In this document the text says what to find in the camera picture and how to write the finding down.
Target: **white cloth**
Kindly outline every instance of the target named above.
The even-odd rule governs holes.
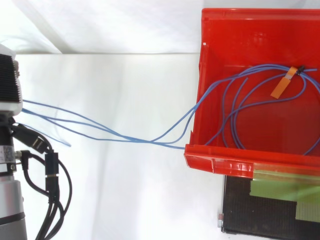
[[[202,8],[319,8],[320,0],[12,0],[0,42],[18,53],[198,53]]]

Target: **black power cord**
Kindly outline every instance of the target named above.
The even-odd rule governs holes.
[[[35,154],[30,154],[31,158],[37,160],[38,162],[40,162],[42,165],[45,166],[45,161],[39,157],[38,155],[35,155]],[[73,192],[73,188],[72,188],[72,182],[71,182],[71,177],[68,173],[68,170],[67,168],[65,167],[65,165],[60,161],[58,160],[59,162],[59,165],[61,166],[61,168],[63,169],[65,175],[66,175],[66,178],[68,180],[68,184],[69,184],[69,197],[68,197],[68,200],[67,200],[67,203],[65,205],[65,210],[63,210],[62,208],[62,205],[61,203],[58,205],[59,207],[59,211],[60,211],[60,219],[58,220],[58,222],[55,224],[55,226],[53,227],[53,229],[51,230],[51,232],[48,234],[47,238],[45,240],[49,240],[51,239],[54,235],[57,234],[57,232],[60,230],[63,222],[64,222],[64,217],[69,209],[69,206],[70,206],[70,203],[71,203],[71,199],[72,199],[72,192]],[[43,189],[37,187],[38,190],[36,190],[37,192],[41,193],[41,194],[48,194],[46,191],[44,191]]]
[[[32,154],[29,151],[21,151],[21,165],[22,165],[22,169],[23,169],[23,173],[24,173],[24,177],[26,182],[30,185],[30,187],[32,187],[35,191],[47,196],[49,198],[49,208],[48,208],[48,213],[43,221],[43,224],[41,226],[41,229],[36,237],[36,240],[50,240],[52,239],[57,233],[58,231],[61,229],[63,222],[64,222],[64,217],[69,209],[70,203],[71,203],[71,199],[72,199],[72,192],[73,192],[73,188],[72,188],[72,181],[71,181],[71,177],[68,173],[68,170],[66,169],[66,167],[64,166],[64,164],[60,161],[57,160],[58,164],[61,166],[61,168],[63,169],[67,180],[68,180],[68,184],[69,184],[69,196],[68,196],[68,200],[67,200],[67,204],[65,209],[63,208],[61,202],[59,201],[60,198],[60,191],[59,188],[57,188],[57,192],[56,192],[56,196],[51,196],[51,194],[43,189],[41,189],[40,187],[36,186],[30,179],[29,176],[29,172],[28,172],[28,167],[29,167],[29,159],[33,158],[35,160],[37,160],[38,162],[40,162],[41,164],[43,164],[44,166],[46,166],[46,161],[43,160],[41,157],[39,157],[38,155]],[[55,215],[57,213],[57,210],[59,209],[60,212],[60,218],[57,221],[57,223],[55,224],[55,226],[52,228],[52,230],[48,233],[50,226],[52,225],[52,222],[55,218]]]

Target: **black cable tie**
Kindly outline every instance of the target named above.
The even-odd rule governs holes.
[[[296,71],[296,74],[300,75],[305,69],[306,67],[302,65],[301,67],[298,68],[298,70]]]

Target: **silver cylinder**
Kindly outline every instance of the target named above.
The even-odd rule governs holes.
[[[13,175],[0,176],[0,240],[26,240],[21,186]]]

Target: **white table surface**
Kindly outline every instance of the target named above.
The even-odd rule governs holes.
[[[198,54],[18,55],[16,59],[24,99],[75,111],[132,137],[151,140],[161,135],[196,102]],[[80,120],[28,103],[24,107]],[[95,141],[25,113],[16,120],[72,144],[52,141],[74,189],[55,240],[258,239],[221,233],[217,216],[222,211],[223,176],[188,168],[183,150]],[[184,123],[164,139],[176,139]],[[98,138],[112,137],[84,126],[67,126]],[[191,129],[177,146],[189,142]],[[26,147],[15,142],[15,149]],[[44,168],[37,162],[31,161],[30,175],[45,187]],[[32,240],[48,200],[26,184],[20,169],[16,177]],[[68,185],[63,174],[60,189],[65,204]]]

